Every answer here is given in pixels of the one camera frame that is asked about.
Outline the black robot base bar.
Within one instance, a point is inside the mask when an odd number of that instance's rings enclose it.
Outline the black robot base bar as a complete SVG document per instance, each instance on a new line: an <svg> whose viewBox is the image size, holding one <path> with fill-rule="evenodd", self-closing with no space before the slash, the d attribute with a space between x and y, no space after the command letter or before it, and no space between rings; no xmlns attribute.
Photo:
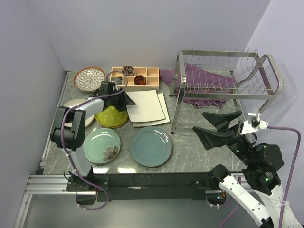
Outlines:
<svg viewBox="0 0 304 228"><path fill-rule="evenodd" d="M76 193L80 205L113 200L206 200L221 189L206 172L90 174L85 183L72 175L67 178L67 192Z"/></svg>

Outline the brown rimmed plate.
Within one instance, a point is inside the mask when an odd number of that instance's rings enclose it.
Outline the brown rimmed plate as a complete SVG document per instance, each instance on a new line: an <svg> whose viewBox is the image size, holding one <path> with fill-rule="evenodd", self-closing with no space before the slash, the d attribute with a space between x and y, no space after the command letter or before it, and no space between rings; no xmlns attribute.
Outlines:
<svg viewBox="0 0 304 228"><path fill-rule="evenodd" d="M87 67L81 69L74 76L74 86L77 89L99 89L101 82L106 80L103 69L98 67Z"/></svg>

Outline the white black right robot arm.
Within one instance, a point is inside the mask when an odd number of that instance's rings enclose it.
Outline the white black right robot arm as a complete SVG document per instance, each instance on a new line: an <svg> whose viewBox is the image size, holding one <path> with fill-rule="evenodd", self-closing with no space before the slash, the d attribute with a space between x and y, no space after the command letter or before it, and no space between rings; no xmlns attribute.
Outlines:
<svg viewBox="0 0 304 228"><path fill-rule="evenodd" d="M237 111L228 114L203 112L203 117L216 131L194 126L192 129L206 150L227 146L246 166L242 173L248 185L260 197L256 200L223 165L209 171L209 186L228 193L255 221L260 228L302 228L293 214L287 198L289 188L282 187L277 174L283 167L282 153L278 145L251 143L246 135L267 129L267 122L260 113L249 113L249 119L230 127L230 122L241 116Z"/></svg>

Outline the white square plate black rim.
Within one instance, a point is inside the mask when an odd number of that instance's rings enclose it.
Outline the white square plate black rim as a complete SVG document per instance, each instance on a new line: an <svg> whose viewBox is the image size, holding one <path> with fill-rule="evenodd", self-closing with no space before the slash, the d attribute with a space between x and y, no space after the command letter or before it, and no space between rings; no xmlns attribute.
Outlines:
<svg viewBox="0 0 304 228"><path fill-rule="evenodd" d="M158 99L159 99L162 111L164 113L165 119L158 120L158 121L151 121L151 122L133 123L133 127L157 126L157 125L166 124L166 123L170 122L166 102L164 99L164 94L163 93L158 94Z"/></svg>

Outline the mint green flower plate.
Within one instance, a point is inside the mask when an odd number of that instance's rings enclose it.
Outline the mint green flower plate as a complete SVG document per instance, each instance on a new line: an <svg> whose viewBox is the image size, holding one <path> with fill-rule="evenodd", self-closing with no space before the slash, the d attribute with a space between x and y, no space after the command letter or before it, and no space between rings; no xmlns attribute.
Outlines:
<svg viewBox="0 0 304 228"><path fill-rule="evenodd" d="M120 152L121 140L112 129L102 128L90 133L84 140L86 158L94 164L111 162Z"/></svg>

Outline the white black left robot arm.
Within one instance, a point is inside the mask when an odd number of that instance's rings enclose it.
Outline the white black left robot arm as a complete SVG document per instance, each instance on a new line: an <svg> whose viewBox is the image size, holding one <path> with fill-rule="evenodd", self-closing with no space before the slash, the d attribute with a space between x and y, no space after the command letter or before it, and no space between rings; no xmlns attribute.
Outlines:
<svg viewBox="0 0 304 228"><path fill-rule="evenodd" d="M101 87L84 102L72 107L59 106L52 123L50 140L65 152L73 168L71 182L78 183L85 191L95 185L92 165L87 161L83 151L86 133L86 120L114 106L119 112L125 111L128 105L135 105L124 88L116 88L113 82L101 82Z"/></svg>

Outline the teal round plate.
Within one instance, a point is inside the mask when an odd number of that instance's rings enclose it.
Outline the teal round plate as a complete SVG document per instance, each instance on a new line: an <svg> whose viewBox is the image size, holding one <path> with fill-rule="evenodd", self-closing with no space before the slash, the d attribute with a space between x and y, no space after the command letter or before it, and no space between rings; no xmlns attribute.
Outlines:
<svg viewBox="0 0 304 228"><path fill-rule="evenodd" d="M171 156L172 142L161 128L144 127L134 134L129 151L138 164L149 168L158 167Z"/></svg>

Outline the floral patterned round plate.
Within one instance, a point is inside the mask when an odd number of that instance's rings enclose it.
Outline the floral patterned round plate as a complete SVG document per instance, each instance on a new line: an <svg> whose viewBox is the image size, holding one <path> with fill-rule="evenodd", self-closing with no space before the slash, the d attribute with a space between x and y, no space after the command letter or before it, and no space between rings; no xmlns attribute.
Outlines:
<svg viewBox="0 0 304 228"><path fill-rule="evenodd" d="M83 93L94 93L96 91L98 91L97 89L92 89L92 90L87 90L87 89L78 89L79 91L83 92Z"/></svg>

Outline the green scalloped plate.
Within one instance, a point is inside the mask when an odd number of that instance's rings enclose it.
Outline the green scalloped plate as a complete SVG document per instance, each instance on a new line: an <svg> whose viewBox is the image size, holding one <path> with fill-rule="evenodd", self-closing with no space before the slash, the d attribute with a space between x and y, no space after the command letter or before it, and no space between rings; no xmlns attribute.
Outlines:
<svg viewBox="0 0 304 228"><path fill-rule="evenodd" d="M127 111L119 112L114 106L110 106L102 112L95 114L96 121L106 128L118 128L128 120Z"/></svg>

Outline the cream divided plate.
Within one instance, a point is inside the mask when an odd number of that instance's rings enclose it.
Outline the cream divided plate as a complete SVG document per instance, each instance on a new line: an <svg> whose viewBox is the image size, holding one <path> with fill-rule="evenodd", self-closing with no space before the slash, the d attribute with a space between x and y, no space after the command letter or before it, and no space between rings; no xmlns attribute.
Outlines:
<svg viewBox="0 0 304 228"><path fill-rule="evenodd" d="M65 107L74 107L74 106L77 106L83 102L85 102L86 100L85 99L73 99L73 100L70 100L68 101L67 103L64 104ZM75 110L71 111L69 113L69 116L68 117L73 117L73 114L74 114ZM88 127L94 120L94 116L90 116L86 119L85 121L85 127ZM72 127L72 122L65 122L65 126L66 127Z"/></svg>

